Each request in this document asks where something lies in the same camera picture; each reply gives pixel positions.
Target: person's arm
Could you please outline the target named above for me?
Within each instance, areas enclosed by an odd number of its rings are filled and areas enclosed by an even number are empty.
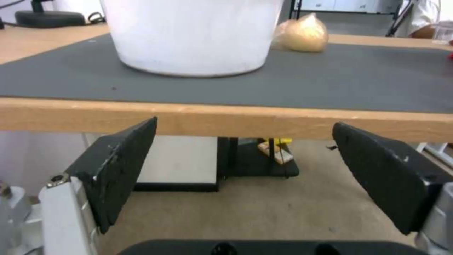
[[[412,9],[409,34],[414,38],[430,39],[434,35],[433,24],[439,19],[438,0],[419,0]]]
[[[411,35],[413,38],[432,38],[434,36],[434,28],[431,25],[422,27],[421,29],[413,32]]]

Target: white sleeve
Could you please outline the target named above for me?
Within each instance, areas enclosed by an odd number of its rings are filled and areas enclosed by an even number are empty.
[[[412,19],[408,27],[408,35],[427,26],[437,23],[440,8],[433,0],[419,0],[412,9]]]

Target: black monitor base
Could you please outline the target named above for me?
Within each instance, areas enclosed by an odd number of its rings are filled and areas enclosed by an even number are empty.
[[[57,28],[85,25],[85,17],[77,12],[22,10],[15,13],[17,24],[30,28]]]

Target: white bucket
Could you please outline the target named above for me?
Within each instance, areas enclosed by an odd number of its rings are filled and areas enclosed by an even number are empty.
[[[221,76],[261,67],[284,0],[102,0],[118,55],[159,74]]]

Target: wooden table edge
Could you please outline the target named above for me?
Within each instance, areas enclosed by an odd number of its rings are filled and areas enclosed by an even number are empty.
[[[413,142],[453,142],[453,114],[0,98],[0,130],[117,132],[152,116],[158,134],[331,139],[335,122]]]

